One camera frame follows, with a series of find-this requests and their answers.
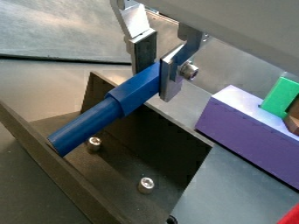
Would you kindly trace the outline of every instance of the blue plastic beam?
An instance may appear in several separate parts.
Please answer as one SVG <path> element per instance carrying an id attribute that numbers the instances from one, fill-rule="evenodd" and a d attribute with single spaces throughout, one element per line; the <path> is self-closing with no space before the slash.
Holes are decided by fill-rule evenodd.
<path id="1" fill-rule="evenodd" d="M 159 92 L 159 69 L 160 62 L 156 62 L 115 87 L 107 93 L 104 101 L 48 136 L 51 145 L 61 157 L 117 118 L 129 115 Z"/>

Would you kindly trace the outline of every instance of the purple box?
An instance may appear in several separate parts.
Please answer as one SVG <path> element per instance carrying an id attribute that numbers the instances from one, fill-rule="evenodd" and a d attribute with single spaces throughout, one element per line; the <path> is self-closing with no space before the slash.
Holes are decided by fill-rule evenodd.
<path id="1" fill-rule="evenodd" d="M 282 118 L 259 108 L 262 101 L 226 87 L 209 98 L 195 127 L 299 189 L 299 136 L 288 132 Z"/>

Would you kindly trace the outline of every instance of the screw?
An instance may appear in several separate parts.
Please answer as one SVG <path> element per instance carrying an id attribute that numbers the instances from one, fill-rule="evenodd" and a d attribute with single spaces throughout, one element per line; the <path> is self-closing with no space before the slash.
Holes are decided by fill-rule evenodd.
<path id="1" fill-rule="evenodd" d="M 197 75 L 199 68 L 187 60 L 181 65 L 180 76 L 187 80 L 192 81 Z"/>
<path id="2" fill-rule="evenodd" d="M 177 220 L 175 219 L 175 217 L 169 215 L 169 217 L 168 217 L 165 223 L 167 223 L 167 224 L 177 224 L 179 222 L 177 222 Z"/>
<path id="3" fill-rule="evenodd" d="M 101 141 L 97 137 L 91 137 L 88 139 L 88 152 L 99 151 L 101 145 Z"/>
<path id="4" fill-rule="evenodd" d="M 137 185 L 137 190 L 140 193 L 148 194 L 155 188 L 155 182 L 149 178 L 141 178 L 139 185 Z"/>

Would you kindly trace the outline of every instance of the green object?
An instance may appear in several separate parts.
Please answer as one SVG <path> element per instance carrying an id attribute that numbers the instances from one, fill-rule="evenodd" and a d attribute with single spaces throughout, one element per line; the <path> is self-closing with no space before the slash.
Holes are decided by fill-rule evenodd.
<path id="1" fill-rule="evenodd" d="M 271 114 L 286 118 L 287 108 L 299 94 L 299 83 L 280 77 L 272 87 L 267 97 L 260 105 L 260 108 Z"/>

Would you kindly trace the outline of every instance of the bolt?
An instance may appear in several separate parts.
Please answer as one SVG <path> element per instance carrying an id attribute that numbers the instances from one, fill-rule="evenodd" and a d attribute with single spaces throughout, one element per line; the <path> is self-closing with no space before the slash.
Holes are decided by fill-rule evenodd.
<path id="1" fill-rule="evenodd" d="M 148 194 L 155 188 L 155 182 L 149 178 L 141 178 L 139 185 L 137 185 L 137 190 L 140 193 Z"/>
<path id="2" fill-rule="evenodd" d="M 187 80 L 192 81 L 197 75 L 199 68 L 187 60 L 181 65 L 180 76 Z"/>
<path id="3" fill-rule="evenodd" d="M 101 145 L 101 141 L 97 137 L 91 137 L 88 139 L 88 152 L 99 151 Z"/>

